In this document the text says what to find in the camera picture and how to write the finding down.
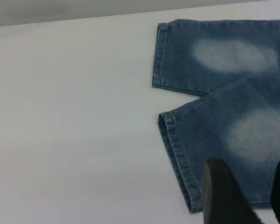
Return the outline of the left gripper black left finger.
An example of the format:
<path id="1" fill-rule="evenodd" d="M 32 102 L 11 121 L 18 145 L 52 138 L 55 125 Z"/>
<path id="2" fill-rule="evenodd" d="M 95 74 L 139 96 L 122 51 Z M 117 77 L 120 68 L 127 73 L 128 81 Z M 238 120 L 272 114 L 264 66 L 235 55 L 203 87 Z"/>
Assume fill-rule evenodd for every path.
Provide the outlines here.
<path id="1" fill-rule="evenodd" d="M 202 190 L 205 224 L 260 224 L 236 178 L 221 159 L 206 161 Z"/>

